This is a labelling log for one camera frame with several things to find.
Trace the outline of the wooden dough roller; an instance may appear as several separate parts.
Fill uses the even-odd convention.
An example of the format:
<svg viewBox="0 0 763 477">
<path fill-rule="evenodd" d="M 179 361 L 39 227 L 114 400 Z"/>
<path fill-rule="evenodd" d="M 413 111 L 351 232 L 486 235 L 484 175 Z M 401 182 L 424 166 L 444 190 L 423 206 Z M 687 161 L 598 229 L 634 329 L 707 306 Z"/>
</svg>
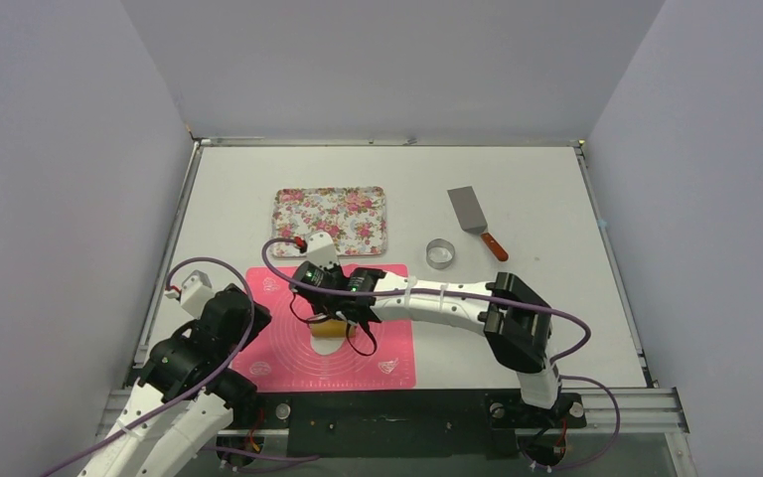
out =
<svg viewBox="0 0 763 477">
<path fill-rule="evenodd" d="M 314 338 L 353 338 L 355 327 L 342 320 L 317 321 L 309 325 L 311 336 Z"/>
</svg>

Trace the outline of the white dough piece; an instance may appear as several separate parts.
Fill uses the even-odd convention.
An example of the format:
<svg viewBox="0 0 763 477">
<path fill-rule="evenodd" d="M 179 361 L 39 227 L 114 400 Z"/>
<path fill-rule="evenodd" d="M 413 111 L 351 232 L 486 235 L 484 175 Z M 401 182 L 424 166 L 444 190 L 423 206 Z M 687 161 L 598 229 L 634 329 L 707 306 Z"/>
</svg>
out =
<svg viewBox="0 0 763 477">
<path fill-rule="evenodd" d="M 341 350 L 344 346 L 349 347 L 345 336 L 317 337 L 314 335 L 310 337 L 310 346 L 311 349 L 321 357 L 331 356 Z"/>
</svg>

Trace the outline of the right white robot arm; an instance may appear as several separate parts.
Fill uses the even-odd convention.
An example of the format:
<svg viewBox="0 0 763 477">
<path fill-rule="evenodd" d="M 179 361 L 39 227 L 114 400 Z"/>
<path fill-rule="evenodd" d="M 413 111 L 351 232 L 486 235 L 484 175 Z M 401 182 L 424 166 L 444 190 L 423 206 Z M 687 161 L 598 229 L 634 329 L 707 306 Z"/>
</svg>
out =
<svg viewBox="0 0 763 477">
<path fill-rule="evenodd" d="M 559 413 L 561 383 L 551 361 L 551 315 L 493 301 L 532 298 L 536 306 L 546 305 L 511 273 L 501 272 L 492 281 L 443 283 L 368 267 L 346 275 L 338 265 L 325 268 L 305 261 L 290 283 L 314 313 L 367 333 L 374 324 L 409 320 L 482 336 L 496 361 L 517 374 L 523 416 L 545 424 Z"/>
</svg>

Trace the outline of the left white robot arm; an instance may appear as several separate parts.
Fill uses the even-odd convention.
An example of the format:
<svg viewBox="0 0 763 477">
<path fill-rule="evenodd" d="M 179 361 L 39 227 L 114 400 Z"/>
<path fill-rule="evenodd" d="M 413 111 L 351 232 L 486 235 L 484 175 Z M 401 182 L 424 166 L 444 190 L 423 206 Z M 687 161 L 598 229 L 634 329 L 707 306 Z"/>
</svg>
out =
<svg viewBox="0 0 763 477">
<path fill-rule="evenodd" d="M 215 291 L 197 276 L 166 295 L 192 318 L 152 348 L 83 476 L 174 476 L 220 430 L 255 418 L 255 384 L 224 362 L 270 324 L 269 310 L 233 284 Z"/>
</svg>

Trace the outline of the pink silicone baking mat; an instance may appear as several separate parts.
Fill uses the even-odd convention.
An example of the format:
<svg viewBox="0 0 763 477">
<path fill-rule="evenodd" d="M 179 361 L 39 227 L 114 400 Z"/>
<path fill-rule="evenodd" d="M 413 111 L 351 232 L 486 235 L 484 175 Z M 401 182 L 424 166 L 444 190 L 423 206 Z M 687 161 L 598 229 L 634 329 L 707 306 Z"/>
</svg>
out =
<svg viewBox="0 0 763 477">
<path fill-rule="evenodd" d="M 289 285 L 264 266 L 245 274 L 256 300 L 271 313 L 271 323 L 241 351 L 231 368 L 262 393 L 407 390 L 415 387 L 415 353 L 408 321 L 373 324 L 378 347 L 361 330 L 349 347 L 321 357 L 310 346 L 310 305 L 295 298 Z"/>
</svg>

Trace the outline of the floral tray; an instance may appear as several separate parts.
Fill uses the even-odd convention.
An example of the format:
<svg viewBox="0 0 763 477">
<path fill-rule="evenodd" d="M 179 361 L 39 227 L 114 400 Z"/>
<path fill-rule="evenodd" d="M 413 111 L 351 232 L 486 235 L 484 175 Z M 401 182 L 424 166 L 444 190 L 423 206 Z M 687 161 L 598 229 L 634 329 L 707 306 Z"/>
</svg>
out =
<svg viewBox="0 0 763 477">
<path fill-rule="evenodd" d="M 380 186 L 285 188 L 276 192 L 271 235 L 328 234 L 339 256 L 378 256 L 388 249 L 387 200 Z"/>
</svg>

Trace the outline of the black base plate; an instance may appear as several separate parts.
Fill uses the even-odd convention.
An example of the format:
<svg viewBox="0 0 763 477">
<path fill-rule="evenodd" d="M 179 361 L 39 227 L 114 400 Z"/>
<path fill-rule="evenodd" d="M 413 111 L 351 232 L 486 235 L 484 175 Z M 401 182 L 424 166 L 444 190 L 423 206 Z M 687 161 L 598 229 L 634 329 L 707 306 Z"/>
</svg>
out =
<svg viewBox="0 0 763 477">
<path fill-rule="evenodd" d="M 291 457 L 500 459 L 586 425 L 576 393 L 550 410 L 524 404 L 514 389 L 270 393 L 213 444 L 273 452 L 282 440 Z"/>
</svg>

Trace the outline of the aluminium front rail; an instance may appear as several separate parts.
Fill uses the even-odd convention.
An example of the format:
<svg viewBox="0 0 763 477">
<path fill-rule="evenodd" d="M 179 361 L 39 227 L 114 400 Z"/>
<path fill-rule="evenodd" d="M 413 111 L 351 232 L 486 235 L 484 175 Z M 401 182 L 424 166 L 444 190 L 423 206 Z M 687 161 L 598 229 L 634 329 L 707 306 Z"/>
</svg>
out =
<svg viewBox="0 0 763 477">
<path fill-rule="evenodd" d="M 574 386 L 568 389 L 581 396 L 587 424 L 581 433 L 606 433 L 620 422 L 622 433 L 688 433 L 689 425 L 680 396 L 675 389 L 616 388 L 614 399 L 605 392 Z M 375 411 L 394 422 L 407 416 L 439 416 L 444 423 L 456 424 L 473 415 L 485 423 L 490 390 L 400 390 L 363 392 L 280 393 L 260 396 L 265 420 L 255 431 L 259 435 L 285 435 L 299 421 L 299 414 L 313 404 L 348 416 Z M 615 417 L 620 409 L 621 418 Z"/>
</svg>

